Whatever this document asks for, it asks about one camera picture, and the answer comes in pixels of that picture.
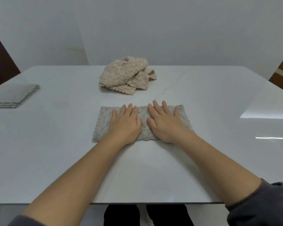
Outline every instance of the white table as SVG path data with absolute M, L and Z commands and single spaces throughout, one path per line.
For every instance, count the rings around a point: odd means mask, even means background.
M 245 67 L 152 66 L 147 91 L 98 86 L 103 66 L 37 66 L 9 80 L 41 86 L 17 109 L 0 109 L 0 203 L 30 203 L 88 152 L 100 107 L 183 104 L 202 138 L 268 182 L 283 181 L 283 90 Z M 122 151 L 94 200 L 218 202 L 194 163 L 161 141 Z

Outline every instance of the textured towel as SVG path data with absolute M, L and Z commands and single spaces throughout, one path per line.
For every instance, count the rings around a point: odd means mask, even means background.
M 121 107 L 104 107 L 102 106 L 100 109 L 100 114 L 97 119 L 97 125 L 94 129 L 93 133 L 93 141 L 98 142 L 107 132 L 110 124 L 110 119 L 112 115 L 112 110 L 116 109 L 117 115 L 119 114 Z M 175 106 L 168 106 L 169 110 L 171 113 L 174 113 Z M 185 126 L 193 130 L 189 119 L 186 115 L 186 112 L 184 111 L 183 105 L 178 106 L 179 109 L 179 114 L 181 117 L 181 120 L 184 122 Z M 141 117 L 142 120 L 142 128 L 141 128 L 141 133 L 137 140 L 158 140 L 158 137 L 156 137 L 150 127 L 147 124 L 147 118 L 150 117 L 149 110 L 147 106 L 141 106 L 137 107 L 137 117 Z
M 128 56 L 122 60 L 115 60 L 104 68 L 99 85 L 133 95 L 136 88 L 148 88 L 149 78 L 157 79 L 154 70 L 146 68 L 147 66 L 148 61 L 142 58 Z
M 40 89 L 33 84 L 4 84 L 0 86 L 0 108 L 18 108 Z

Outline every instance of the hand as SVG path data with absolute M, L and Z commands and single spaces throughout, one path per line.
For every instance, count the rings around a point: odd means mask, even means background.
M 123 145 L 133 143 L 140 135 L 141 130 L 142 119 L 137 119 L 136 106 L 132 109 L 132 104 L 130 103 L 126 109 L 126 105 L 123 105 L 118 117 L 116 110 L 112 111 L 108 135 L 114 136 Z
M 149 127 L 153 133 L 162 141 L 167 143 L 176 143 L 177 137 L 188 131 L 181 121 L 178 107 L 175 107 L 174 115 L 168 109 L 166 102 L 162 102 L 163 109 L 154 100 L 153 105 L 148 104 L 152 118 L 147 119 Z

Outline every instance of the left hand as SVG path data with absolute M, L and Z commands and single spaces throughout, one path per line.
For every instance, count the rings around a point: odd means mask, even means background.
M 122 109 L 117 117 L 117 112 L 114 109 L 112 111 L 112 117 L 108 129 L 108 135 L 115 137 L 116 140 L 121 141 L 123 145 L 133 143 L 140 135 L 142 130 L 142 119 L 137 118 L 137 107 L 130 103 L 128 108 L 126 105 L 122 106 Z

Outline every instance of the leg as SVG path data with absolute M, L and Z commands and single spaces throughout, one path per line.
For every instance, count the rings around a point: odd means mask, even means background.
M 155 226 L 194 226 L 183 204 L 147 205 L 147 212 Z
M 104 226 L 139 226 L 139 209 L 136 205 L 109 205 L 104 214 Z

